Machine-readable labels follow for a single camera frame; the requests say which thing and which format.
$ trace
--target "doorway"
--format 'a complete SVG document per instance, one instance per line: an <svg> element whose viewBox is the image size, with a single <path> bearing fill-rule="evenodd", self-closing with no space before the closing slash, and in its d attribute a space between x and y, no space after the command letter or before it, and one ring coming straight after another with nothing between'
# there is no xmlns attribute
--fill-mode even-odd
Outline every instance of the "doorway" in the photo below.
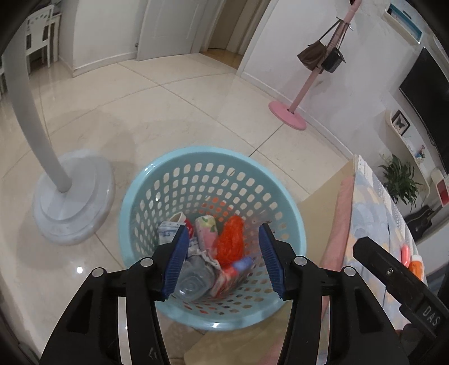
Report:
<svg viewBox="0 0 449 365"><path fill-rule="evenodd" d="M238 69L270 0L222 0L201 53Z"/></svg>

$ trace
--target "guitar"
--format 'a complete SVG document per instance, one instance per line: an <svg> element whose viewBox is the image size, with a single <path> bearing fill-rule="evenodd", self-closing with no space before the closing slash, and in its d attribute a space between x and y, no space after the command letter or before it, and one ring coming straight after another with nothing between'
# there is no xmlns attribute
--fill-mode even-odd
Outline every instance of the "guitar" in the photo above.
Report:
<svg viewBox="0 0 449 365"><path fill-rule="evenodd" d="M443 207L440 205L437 209L433 210L428 205L425 205L417 212L409 214L404 218L415 242L419 240L423 236L424 232L432 226L431 219L442 208Z"/></svg>

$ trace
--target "wooden floor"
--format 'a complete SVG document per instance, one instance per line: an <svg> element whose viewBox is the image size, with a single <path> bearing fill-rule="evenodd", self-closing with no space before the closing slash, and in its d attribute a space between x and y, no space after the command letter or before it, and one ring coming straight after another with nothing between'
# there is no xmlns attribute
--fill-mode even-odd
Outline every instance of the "wooden floor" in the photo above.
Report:
<svg viewBox="0 0 449 365"><path fill-rule="evenodd" d="M242 55L229 52L226 49L209 48L206 52L201 52L201 53L204 54L205 56L208 56L217 61L220 61L221 63L224 63L225 65L231 66L232 68L235 68L236 70L240 66L240 62L242 62L242 58L243 58Z"/></svg>

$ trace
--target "laundry basket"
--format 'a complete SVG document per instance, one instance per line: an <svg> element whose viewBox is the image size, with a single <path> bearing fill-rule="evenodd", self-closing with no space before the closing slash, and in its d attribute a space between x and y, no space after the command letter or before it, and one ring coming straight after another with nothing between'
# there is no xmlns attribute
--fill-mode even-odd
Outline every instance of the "laundry basket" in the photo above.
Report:
<svg viewBox="0 0 449 365"><path fill-rule="evenodd" d="M263 166L239 153L215 147L188 147L150 163L132 182L123 199L119 240L125 265L151 256L158 226L182 211L194 222L216 218L218 231L237 214L245 220L245 255L254 259L248 277L225 298L184 302L171 295L156 307L185 325L205 330L232 330L253 325L277 311L282 300L273 292L259 249L258 229L268 222L277 239L306 253L303 221L282 184Z"/></svg>

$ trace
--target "picture frame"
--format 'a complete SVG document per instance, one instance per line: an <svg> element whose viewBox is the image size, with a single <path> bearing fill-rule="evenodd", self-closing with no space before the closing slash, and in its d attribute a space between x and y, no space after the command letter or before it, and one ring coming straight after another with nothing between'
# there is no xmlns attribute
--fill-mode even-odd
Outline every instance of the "picture frame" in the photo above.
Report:
<svg viewBox="0 0 449 365"><path fill-rule="evenodd" d="M392 123L393 127L399 132L401 136L403 136L404 133L407 132L407 129L410 127L409 121L400 110L398 110L393 116Z"/></svg>

